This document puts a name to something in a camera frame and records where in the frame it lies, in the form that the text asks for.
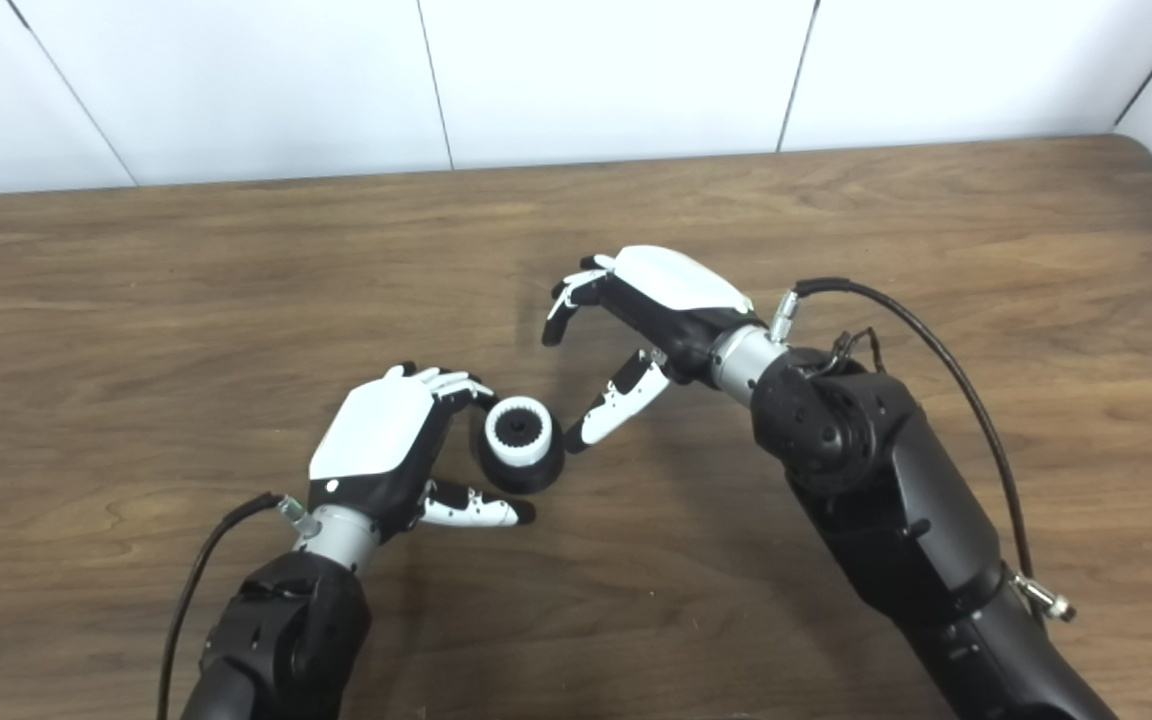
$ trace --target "wooden table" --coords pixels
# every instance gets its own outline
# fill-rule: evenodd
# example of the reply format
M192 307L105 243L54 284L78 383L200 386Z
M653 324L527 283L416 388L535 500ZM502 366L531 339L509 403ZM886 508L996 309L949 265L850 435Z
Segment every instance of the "wooden table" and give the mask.
M1117 137L0 197L0 719L151 717L198 543L303 493L344 393L394 361L470 369L579 415L637 347L602 311L540 347L593 251L675 247L767 314L849 274L918 311L1011 452L1056 643L1152 720L1152 160ZM1006 538L995 471L931 354L859 300ZM462 420L444 477L484 486ZM676 388L568 462L525 529L423 526L366 577L343 717L948 717L852 596L738 406ZM185 624L175 708L238 578L288 547L253 520Z

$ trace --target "robotic hand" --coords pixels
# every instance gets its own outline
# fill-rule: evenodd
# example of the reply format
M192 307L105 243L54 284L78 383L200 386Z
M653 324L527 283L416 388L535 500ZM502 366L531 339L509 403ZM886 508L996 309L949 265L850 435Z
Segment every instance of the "robotic hand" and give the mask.
M847 334L828 353L786 343L799 297L886 296L840 278L806 281L787 293L768 328L726 279L662 247L627 247L581 267L554 288L541 342L561 342L579 306L602 305L653 348L613 376L567 433L568 450L598 442L670 381L722 389L749 407L755 441L782 462L861 600L904 634L957 717L1115 720L1021 597L1051 617L1070 620L1073 607L1007 568L996 530L909 389L878 363L867 372L851 359L856 338ZM922 327L895 301L884 304ZM938 347L931 333L924 340ZM965 377L947 353L942 361L975 409ZM1005 468L1001 445L996 452Z
M452 416L495 402L469 373L417 373L411 364L349 393L310 460L311 514L290 497L278 502L298 533L293 551L248 575L225 607L184 720L335 720L371 626L361 577L381 544L419 521L507 526L535 518L528 502L429 477ZM166 665L165 679L169 673Z

